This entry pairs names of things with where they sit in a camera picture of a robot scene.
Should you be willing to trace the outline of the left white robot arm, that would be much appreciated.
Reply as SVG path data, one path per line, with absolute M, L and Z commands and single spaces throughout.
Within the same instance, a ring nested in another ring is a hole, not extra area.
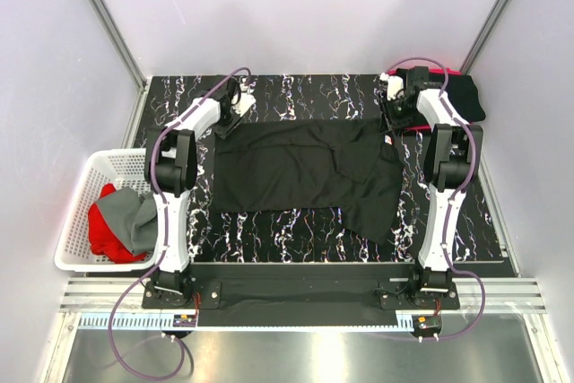
M 148 294 L 161 292 L 176 308 L 185 307 L 194 295 L 187 252 L 187 207 L 197 178 L 196 142 L 214 126 L 229 133 L 241 119 L 235 109 L 241 100 L 240 83 L 225 76 L 147 138 L 144 176 L 157 213 L 157 257 L 149 273 Z

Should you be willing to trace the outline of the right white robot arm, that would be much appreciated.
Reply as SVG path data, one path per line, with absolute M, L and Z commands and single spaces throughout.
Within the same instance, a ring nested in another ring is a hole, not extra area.
M 401 77 L 396 71 L 380 75 L 383 118 L 391 130 L 409 127 L 422 115 L 430 141 L 422 174 L 430 193 L 424 240 L 408 279 L 387 289 L 378 287 L 384 310 L 458 309 L 453 277 L 453 244 L 466 190 L 478 173 L 483 129 L 472 125 L 448 98 L 448 71 L 442 83 L 431 80 L 426 66 L 415 66 Z

